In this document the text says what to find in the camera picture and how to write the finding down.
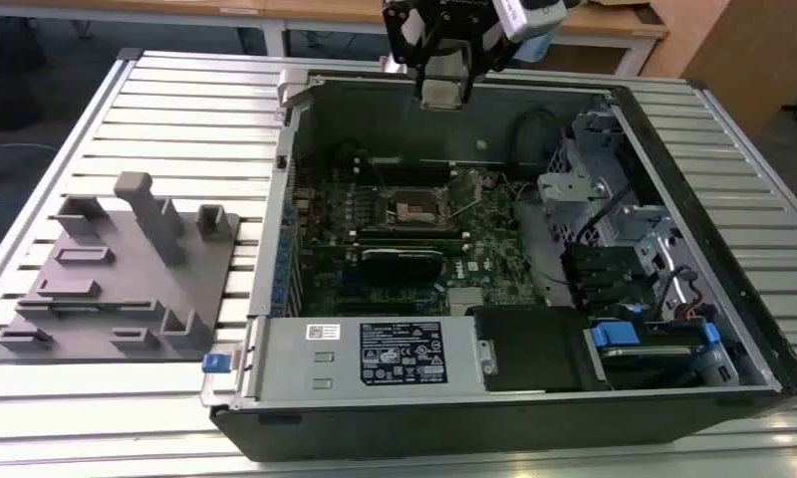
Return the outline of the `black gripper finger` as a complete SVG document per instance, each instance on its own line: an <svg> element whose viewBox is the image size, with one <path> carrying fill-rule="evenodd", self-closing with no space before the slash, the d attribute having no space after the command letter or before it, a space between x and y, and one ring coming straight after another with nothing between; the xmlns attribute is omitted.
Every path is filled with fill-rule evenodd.
<svg viewBox="0 0 797 478"><path fill-rule="evenodd" d="M478 66L484 57L484 48L480 42L469 42L462 48L462 64L465 75L462 80L462 103L465 104L472 95L473 85L478 76Z"/></svg>
<svg viewBox="0 0 797 478"><path fill-rule="evenodd" d="M412 53L412 67L416 72L414 76L414 95L422 95L422 85L426 79L426 66L432 57L432 47L418 47Z"/></svg>

